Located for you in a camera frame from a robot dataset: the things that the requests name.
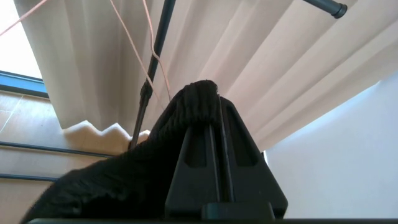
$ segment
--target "sunlight on floor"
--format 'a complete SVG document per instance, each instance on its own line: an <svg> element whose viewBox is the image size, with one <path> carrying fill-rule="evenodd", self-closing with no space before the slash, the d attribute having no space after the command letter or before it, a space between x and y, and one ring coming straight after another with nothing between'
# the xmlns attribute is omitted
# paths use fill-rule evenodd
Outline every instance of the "sunlight on floor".
<svg viewBox="0 0 398 224"><path fill-rule="evenodd" d="M0 0L0 30L19 18L13 0ZM0 70L42 78L22 24L14 26L0 37Z"/></svg>

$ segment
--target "white wall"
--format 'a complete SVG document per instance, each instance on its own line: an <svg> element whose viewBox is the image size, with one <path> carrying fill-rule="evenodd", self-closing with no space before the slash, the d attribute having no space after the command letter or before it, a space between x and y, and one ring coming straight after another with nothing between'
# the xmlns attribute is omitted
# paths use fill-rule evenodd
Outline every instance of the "white wall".
<svg viewBox="0 0 398 224"><path fill-rule="evenodd" d="M398 218L398 73L267 150L285 218Z"/></svg>

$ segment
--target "curtain fold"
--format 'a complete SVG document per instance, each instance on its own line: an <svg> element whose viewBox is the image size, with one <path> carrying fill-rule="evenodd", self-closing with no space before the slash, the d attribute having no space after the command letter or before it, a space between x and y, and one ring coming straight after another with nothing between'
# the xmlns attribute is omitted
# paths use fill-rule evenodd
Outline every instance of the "curtain fold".
<svg viewBox="0 0 398 224"><path fill-rule="evenodd" d="M15 0L19 14L37 1ZM398 1L340 0L341 19L291 0L177 1L161 58L171 94L216 82L260 150L398 69ZM115 1L144 64L141 1ZM148 1L156 33L163 1ZM88 120L132 133L143 71L108 0L51 0L23 24L63 128ZM155 90L167 90L157 69ZM162 109L152 96L142 130Z"/></svg>

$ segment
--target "black rod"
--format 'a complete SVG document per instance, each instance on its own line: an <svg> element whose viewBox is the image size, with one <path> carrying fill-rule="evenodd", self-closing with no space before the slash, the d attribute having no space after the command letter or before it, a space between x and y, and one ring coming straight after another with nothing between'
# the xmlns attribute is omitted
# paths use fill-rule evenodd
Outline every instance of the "black rod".
<svg viewBox="0 0 398 224"><path fill-rule="evenodd" d="M38 181L50 181L50 182L55 182L58 179L55 177L38 177L31 175L16 175L16 174L0 174L0 178L14 179L14 180L38 180Z"/></svg>
<svg viewBox="0 0 398 224"><path fill-rule="evenodd" d="M56 148L56 147L47 147L47 146L35 146L35 145L20 144L20 143L14 143L14 142L0 141L0 146L18 147L18 148L24 148L24 149L35 149L35 150L50 151L50 152L62 152L62 153L69 153L69 154L79 154L79 155L84 155L84 156L97 156L97 157L106 157L106 158L113 157L112 155L96 153L96 152L85 152L85 151L79 151L79 150L73 150L73 149L60 149L60 148Z"/></svg>
<svg viewBox="0 0 398 224"><path fill-rule="evenodd" d="M172 18L175 0L165 0L162 9L162 15L160 16L159 26L157 28L154 50L155 53L160 56L163 49L164 40L166 39L167 29L169 28L170 20ZM151 81L154 80L158 60L152 55L150 58L148 76ZM139 101L139 109L137 114L136 125L132 135L129 149L133 149L137 145L139 131L141 130L142 121L144 120L145 110L148 106L150 97L152 96L152 88L149 85L148 80L145 81L141 88L141 99Z"/></svg>
<svg viewBox="0 0 398 224"><path fill-rule="evenodd" d="M347 5L332 0L304 0L311 5L328 12L335 19L341 18L347 12Z"/></svg>

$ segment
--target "beige curtain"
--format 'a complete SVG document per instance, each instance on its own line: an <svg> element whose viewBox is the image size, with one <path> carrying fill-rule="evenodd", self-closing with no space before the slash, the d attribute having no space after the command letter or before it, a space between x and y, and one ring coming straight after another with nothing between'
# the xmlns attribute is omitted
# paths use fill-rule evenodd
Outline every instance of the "beige curtain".
<svg viewBox="0 0 398 224"><path fill-rule="evenodd" d="M19 14L36 2L16 0ZM340 2L336 20L299 0L177 0L161 56L172 94L215 81L259 149L272 147L398 69L398 1ZM116 3L148 66L141 1ZM163 2L148 3L156 32ZM51 0L23 26L63 128L132 133L145 78L108 0ZM160 68L154 84L166 105ZM142 129L161 112L152 96Z"/></svg>

